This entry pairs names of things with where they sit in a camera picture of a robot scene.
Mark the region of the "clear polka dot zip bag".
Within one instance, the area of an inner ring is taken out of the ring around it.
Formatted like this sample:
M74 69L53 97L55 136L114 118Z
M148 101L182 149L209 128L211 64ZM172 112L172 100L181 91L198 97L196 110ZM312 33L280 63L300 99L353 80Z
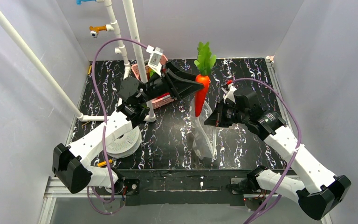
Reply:
M188 134L188 144L200 159L215 159L217 155L217 128L204 124L206 119L212 114L213 111L209 104L205 102L203 104L200 116L196 117L194 105L194 98L192 98L189 109L191 129L190 133Z

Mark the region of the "orange toy carrot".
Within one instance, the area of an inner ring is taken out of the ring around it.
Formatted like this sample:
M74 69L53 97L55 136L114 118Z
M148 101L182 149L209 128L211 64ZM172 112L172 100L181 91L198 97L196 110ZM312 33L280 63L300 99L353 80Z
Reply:
M195 93L195 117L199 117L202 112L202 108L210 85L209 76L212 74L212 69L217 59L217 56L213 55L210 50L210 42L199 42L197 52L198 55L194 61L194 64L199 70L199 74L196 76L195 81L199 84L202 84L202 89Z

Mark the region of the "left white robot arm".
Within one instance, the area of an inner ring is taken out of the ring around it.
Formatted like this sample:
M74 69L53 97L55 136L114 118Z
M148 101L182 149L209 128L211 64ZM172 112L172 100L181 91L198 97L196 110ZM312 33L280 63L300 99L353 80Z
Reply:
M155 72L146 83L135 77L124 78L117 93L122 103L106 121L67 146L62 143L55 146L53 173L72 194L86 187L111 188L118 180L116 173L92 166L91 161L108 144L123 138L144 121L150 111L148 101L165 93L182 100L201 89L203 84L196 82L196 75L177 69L170 61L164 65L162 74Z

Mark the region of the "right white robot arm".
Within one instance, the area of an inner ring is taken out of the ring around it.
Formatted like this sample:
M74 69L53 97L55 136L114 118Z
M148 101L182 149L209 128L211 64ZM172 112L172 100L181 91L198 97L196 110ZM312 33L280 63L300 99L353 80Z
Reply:
M204 122L207 126L230 127L244 124L268 146L272 147L298 175L299 180L258 166L237 184L253 191L272 191L296 202L303 212L314 220L321 220L346 196L351 187L345 175L336 175L323 166L303 144L297 146L297 138L281 115L262 109L257 93L251 88L224 87L224 97Z

